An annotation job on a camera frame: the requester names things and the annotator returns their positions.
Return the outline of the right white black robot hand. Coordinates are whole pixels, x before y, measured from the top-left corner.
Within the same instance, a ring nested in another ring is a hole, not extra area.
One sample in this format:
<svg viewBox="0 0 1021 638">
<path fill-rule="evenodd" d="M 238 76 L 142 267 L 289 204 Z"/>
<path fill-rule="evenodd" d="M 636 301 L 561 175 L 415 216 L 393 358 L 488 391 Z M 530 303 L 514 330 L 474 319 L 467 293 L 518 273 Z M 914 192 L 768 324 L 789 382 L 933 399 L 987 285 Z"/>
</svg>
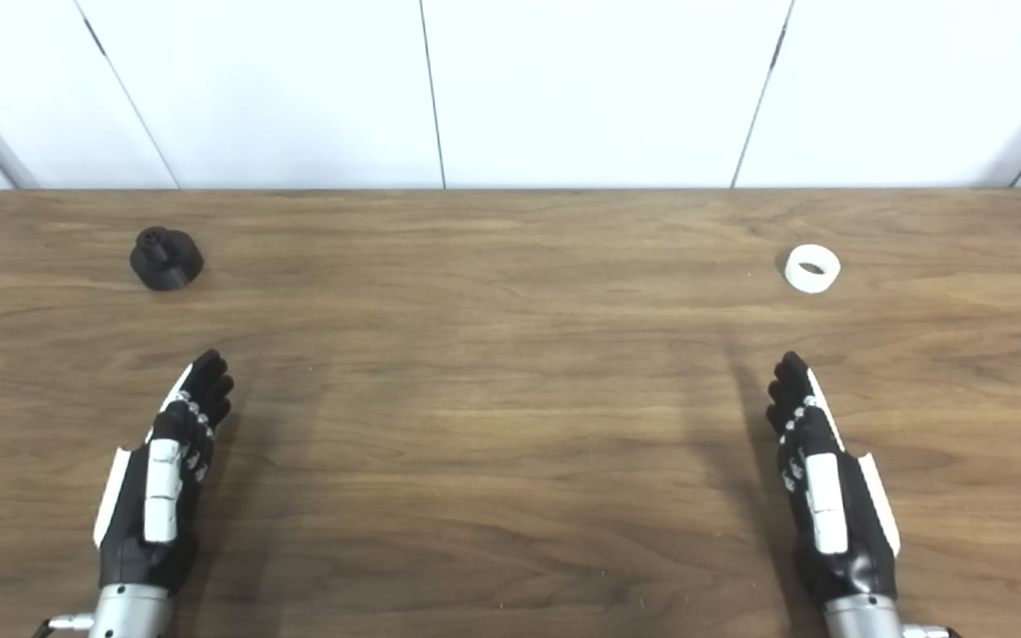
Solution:
<svg viewBox="0 0 1021 638">
<path fill-rule="evenodd" d="M 900 534 L 871 455 L 846 451 L 814 372 L 786 352 L 766 411 L 789 495 L 794 565 L 815 605 L 850 596 L 897 598 Z"/>
</svg>

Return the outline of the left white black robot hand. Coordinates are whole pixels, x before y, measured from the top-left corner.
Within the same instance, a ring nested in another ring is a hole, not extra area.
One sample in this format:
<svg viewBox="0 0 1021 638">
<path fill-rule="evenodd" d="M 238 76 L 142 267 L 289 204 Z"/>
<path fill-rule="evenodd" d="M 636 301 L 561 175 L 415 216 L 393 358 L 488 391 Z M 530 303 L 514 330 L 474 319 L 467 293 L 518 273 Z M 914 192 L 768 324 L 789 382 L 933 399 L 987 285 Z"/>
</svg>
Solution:
<svg viewBox="0 0 1021 638">
<path fill-rule="evenodd" d="M 93 530 L 100 588 L 183 588 L 199 552 L 195 517 L 232 388 L 227 361 L 204 351 L 183 369 L 142 443 L 117 449 Z"/>
</svg>

